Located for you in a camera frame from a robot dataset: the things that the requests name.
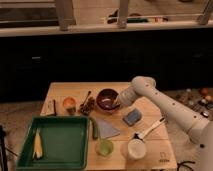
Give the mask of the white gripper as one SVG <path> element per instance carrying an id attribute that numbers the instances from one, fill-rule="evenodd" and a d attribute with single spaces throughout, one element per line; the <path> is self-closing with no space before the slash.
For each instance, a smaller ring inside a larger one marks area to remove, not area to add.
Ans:
<path id="1" fill-rule="evenodd" d="M 131 87 L 128 87 L 119 93 L 118 102 L 122 106 L 131 106 L 137 98 L 138 96 L 134 90 Z"/>

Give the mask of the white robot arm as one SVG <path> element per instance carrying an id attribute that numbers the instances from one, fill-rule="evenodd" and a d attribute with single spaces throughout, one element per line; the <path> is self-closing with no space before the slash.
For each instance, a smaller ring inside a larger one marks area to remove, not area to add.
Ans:
<path id="1" fill-rule="evenodd" d="M 173 119 L 190 139 L 199 144 L 195 171 L 213 171 L 213 121 L 156 89 L 152 77 L 136 76 L 118 95 L 122 107 L 146 97 L 167 117 Z"/>

